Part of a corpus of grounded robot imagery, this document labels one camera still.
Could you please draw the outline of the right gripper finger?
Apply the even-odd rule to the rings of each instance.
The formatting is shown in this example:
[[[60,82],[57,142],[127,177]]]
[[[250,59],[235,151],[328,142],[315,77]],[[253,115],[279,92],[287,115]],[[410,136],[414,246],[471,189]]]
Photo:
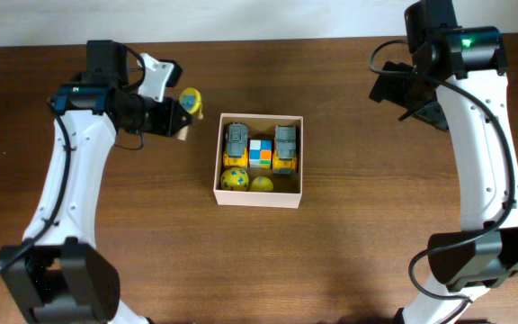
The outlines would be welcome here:
[[[376,103],[386,100],[403,108],[418,108],[421,102],[410,94],[412,84],[405,77],[379,75],[369,98]]]
[[[439,131],[448,131],[449,126],[444,111],[438,102],[427,103],[423,108],[416,110],[413,117],[433,126]]]

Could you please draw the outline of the yellow wooden rattle drum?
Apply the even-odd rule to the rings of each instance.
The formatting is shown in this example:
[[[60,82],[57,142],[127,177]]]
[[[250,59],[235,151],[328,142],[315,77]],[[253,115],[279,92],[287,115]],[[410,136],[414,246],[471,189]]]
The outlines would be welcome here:
[[[197,89],[193,87],[185,88],[180,93],[179,104],[190,114],[192,121],[203,120],[203,102],[201,93]]]

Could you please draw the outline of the yellow ball blue letters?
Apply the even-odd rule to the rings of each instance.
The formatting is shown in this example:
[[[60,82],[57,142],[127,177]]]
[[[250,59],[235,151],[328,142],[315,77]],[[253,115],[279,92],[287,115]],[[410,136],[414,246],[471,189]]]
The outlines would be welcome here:
[[[231,167],[223,172],[219,184],[225,191],[246,192],[250,185],[249,175],[243,168]]]

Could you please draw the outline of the colourful two-by-two puzzle cube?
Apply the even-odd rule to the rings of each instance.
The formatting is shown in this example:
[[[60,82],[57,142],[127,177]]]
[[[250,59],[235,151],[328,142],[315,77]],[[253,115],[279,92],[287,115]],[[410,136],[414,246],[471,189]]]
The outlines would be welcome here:
[[[268,139],[251,139],[249,143],[249,166],[270,169],[272,167],[272,142]]]

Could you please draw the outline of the yellow grey one-eyed ball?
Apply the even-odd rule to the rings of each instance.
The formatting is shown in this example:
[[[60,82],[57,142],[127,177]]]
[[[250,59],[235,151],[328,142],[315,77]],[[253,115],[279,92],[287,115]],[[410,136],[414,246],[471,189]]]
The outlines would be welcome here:
[[[258,176],[254,178],[249,185],[250,192],[270,193],[273,189],[273,181],[266,176]]]

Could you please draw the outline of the yellow grey toy dump truck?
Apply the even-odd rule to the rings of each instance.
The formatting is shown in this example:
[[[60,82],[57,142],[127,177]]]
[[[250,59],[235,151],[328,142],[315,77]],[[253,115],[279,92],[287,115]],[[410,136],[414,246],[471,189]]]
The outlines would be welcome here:
[[[272,171],[275,174],[291,175],[297,171],[297,138],[295,126],[275,128]]]

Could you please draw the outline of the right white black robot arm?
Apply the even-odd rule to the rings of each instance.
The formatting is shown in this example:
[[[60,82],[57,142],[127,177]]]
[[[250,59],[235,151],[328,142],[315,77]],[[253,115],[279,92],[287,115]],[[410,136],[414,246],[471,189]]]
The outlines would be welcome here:
[[[451,135],[460,180],[460,229],[417,254],[430,274],[397,323],[453,323],[479,297],[518,275],[518,165],[507,113],[501,32],[457,23],[450,0],[405,12],[410,64],[377,70],[370,97]]]

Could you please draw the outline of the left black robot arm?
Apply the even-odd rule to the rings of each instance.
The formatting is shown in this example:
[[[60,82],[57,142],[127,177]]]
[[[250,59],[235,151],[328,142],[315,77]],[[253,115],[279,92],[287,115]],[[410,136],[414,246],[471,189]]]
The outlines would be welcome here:
[[[55,139],[38,208],[22,242],[0,250],[0,278],[30,323],[141,323],[121,299],[115,267],[96,248],[103,170],[120,131],[172,138],[192,121],[165,95],[183,71],[113,40],[86,45],[86,68],[48,100]]]

